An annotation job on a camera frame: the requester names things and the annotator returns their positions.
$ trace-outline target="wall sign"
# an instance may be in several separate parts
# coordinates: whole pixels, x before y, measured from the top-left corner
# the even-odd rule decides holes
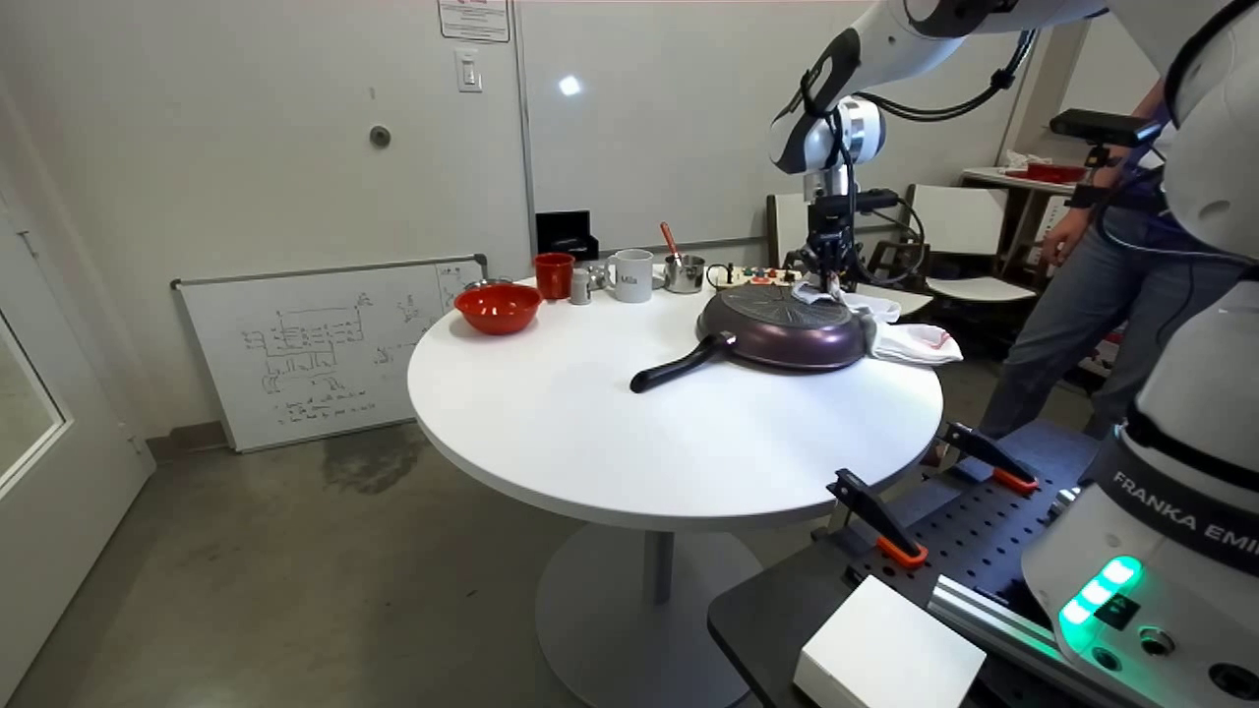
[[[508,0],[438,0],[438,24],[446,41],[466,41],[466,42],[513,41]]]

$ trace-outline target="chair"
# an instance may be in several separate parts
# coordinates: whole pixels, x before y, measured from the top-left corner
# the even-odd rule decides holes
[[[933,319],[961,340],[964,349],[1005,358],[1017,340],[1032,288],[1001,271],[1005,187],[913,184],[910,210],[923,229],[927,265],[923,291],[938,294]]]

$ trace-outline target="white box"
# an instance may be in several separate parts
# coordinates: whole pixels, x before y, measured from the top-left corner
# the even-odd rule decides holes
[[[794,683],[821,708],[956,708],[982,657],[870,573],[803,645]]]

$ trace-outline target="pot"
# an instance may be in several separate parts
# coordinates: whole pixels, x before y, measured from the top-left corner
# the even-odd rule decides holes
[[[699,346],[628,379],[634,392],[659,391],[718,354],[770,371],[847,371],[870,354],[875,324],[839,299],[807,304],[786,288],[723,288],[698,319]]]

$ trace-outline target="round white table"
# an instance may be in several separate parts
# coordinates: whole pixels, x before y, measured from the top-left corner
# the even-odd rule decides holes
[[[707,291],[542,304],[508,340],[451,312],[408,363],[408,396],[439,458],[592,524],[547,562],[535,621],[558,682],[597,708],[732,704],[744,682],[706,615],[758,562],[720,532],[817,520],[834,467],[881,484],[942,429],[942,379],[875,358],[839,375],[720,358],[628,392],[639,371],[698,346],[706,304]]]

